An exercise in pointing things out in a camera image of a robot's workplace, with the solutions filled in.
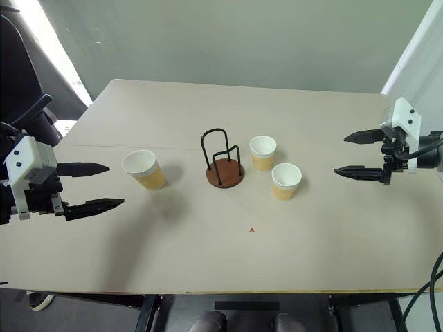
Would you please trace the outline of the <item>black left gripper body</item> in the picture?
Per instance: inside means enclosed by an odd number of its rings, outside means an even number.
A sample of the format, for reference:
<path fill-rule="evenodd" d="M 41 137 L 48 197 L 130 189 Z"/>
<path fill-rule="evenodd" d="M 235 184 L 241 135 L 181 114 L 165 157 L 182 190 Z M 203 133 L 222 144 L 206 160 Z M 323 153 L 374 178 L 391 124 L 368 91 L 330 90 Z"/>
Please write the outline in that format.
<path fill-rule="evenodd" d="M 31 183 L 30 189 L 25 191 L 29 211 L 39 215 L 63 216 L 66 203 L 60 196 L 62 190 L 62 183 L 57 175 L 49 176 L 42 184 Z"/>

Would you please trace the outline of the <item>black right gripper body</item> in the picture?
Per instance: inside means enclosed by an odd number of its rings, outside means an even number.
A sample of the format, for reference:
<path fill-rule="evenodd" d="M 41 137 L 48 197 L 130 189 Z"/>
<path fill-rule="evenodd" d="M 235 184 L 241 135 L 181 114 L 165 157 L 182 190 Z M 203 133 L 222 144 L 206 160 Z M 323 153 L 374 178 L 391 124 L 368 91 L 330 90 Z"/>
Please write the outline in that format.
<path fill-rule="evenodd" d="M 409 152 L 409 147 L 406 141 L 402 138 L 389 138 L 387 135 L 384 135 L 381 141 L 383 169 L 380 182 L 384 185 L 389 185 L 393 173 L 402 173 L 405 169 L 408 169 L 407 161 L 399 159 L 397 155 L 403 153 L 407 154 Z"/>

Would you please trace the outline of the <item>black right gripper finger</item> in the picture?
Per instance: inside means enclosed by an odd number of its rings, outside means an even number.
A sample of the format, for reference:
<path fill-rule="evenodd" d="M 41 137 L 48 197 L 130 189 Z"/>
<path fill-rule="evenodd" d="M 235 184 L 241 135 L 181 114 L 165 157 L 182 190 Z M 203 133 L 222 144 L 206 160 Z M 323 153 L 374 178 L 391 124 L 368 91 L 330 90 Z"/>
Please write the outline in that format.
<path fill-rule="evenodd" d="M 351 142 L 359 145 L 374 144 L 385 139 L 385 133 L 381 129 L 369 129 L 351 133 L 344 138 L 345 142 Z"/>
<path fill-rule="evenodd" d="M 381 168 L 368 168 L 362 165 L 348 165 L 334 170 L 340 176 L 357 181 L 382 181 L 383 170 Z"/>

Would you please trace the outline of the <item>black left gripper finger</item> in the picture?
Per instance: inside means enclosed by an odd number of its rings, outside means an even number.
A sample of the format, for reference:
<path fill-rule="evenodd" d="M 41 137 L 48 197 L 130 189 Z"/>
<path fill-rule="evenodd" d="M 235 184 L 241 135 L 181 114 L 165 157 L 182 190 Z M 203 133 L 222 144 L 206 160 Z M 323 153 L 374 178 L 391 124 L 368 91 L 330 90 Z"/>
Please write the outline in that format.
<path fill-rule="evenodd" d="M 63 202 L 64 216 L 67 221 L 87 218 L 112 210 L 124 203 L 124 199 L 94 199 L 79 205 L 68 205 Z"/>
<path fill-rule="evenodd" d="M 108 172 L 109 167 L 97 163 L 58 163 L 56 173 L 58 176 L 85 177 Z"/>

